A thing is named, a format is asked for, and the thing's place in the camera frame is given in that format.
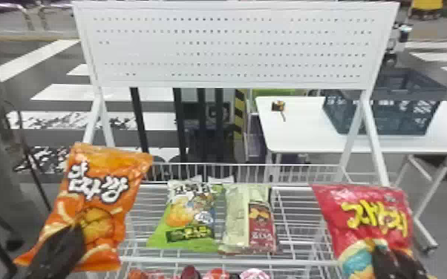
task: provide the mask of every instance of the chip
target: chip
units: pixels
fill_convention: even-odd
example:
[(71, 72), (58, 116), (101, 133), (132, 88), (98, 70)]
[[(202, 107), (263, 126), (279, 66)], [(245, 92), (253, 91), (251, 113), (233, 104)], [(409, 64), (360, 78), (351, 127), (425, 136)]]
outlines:
[(86, 250), (74, 271), (120, 268), (116, 247), (125, 239), (125, 215), (134, 205), (140, 182), (151, 164), (149, 154), (76, 143), (38, 243), (14, 262), (30, 265), (51, 235), (79, 224)]

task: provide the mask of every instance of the light green snack bag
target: light green snack bag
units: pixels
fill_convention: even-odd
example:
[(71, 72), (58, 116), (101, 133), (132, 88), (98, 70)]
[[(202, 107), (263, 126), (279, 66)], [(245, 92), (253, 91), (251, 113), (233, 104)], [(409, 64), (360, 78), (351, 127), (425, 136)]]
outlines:
[(148, 247), (216, 252), (215, 201), (222, 186), (190, 180), (168, 181), (168, 202)]

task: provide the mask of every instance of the plastic basket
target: plastic basket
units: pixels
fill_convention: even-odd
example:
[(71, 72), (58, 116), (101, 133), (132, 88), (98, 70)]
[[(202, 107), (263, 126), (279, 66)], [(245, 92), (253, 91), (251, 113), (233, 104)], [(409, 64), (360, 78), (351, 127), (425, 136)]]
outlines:
[[(379, 73), (371, 97), (378, 134), (424, 135), (447, 87), (415, 70), (394, 68)], [(340, 134), (347, 134), (360, 91), (324, 92), (324, 111)], [(365, 134), (362, 125), (360, 132)]]

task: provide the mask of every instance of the white metal shelf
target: white metal shelf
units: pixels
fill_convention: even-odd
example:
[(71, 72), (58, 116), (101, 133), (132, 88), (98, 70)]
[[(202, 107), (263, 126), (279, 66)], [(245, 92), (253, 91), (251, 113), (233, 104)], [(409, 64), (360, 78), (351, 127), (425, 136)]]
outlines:
[[(267, 181), (266, 174), (271, 168), (278, 168), (281, 174), (281, 182), (273, 183), (272, 195), (279, 240), (276, 255), (225, 256), (146, 246), (166, 207), (167, 180), (185, 178), (184, 172), (187, 172), (196, 180), (207, 176), (208, 181), (218, 182), (230, 174), (224, 178), (226, 181), (263, 183)], [(171, 277), (180, 274), (187, 265), (196, 266), (202, 273), (214, 268), (229, 272), (259, 268), (272, 278), (341, 278), (331, 236), (310, 187), (312, 184), (329, 183), (337, 171), (337, 165), (154, 164), (127, 216), (127, 238), (117, 250), (123, 267), (118, 272), (109, 272), (105, 278), (126, 278), (130, 269), (159, 269)], [(216, 239), (221, 238), (225, 212), (225, 200), (220, 199), (216, 205)]]

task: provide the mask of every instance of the red packaging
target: red packaging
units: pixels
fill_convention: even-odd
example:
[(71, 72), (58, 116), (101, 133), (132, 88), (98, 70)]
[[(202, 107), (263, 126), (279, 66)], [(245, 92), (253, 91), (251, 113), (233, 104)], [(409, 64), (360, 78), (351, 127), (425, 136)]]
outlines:
[(249, 248), (253, 251), (275, 251), (275, 226), (270, 206), (265, 203), (249, 204)]
[(374, 186), (314, 186), (334, 254), (350, 278), (374, 278), (374, 246), (412, 255), (412, 215), (405, 193)]

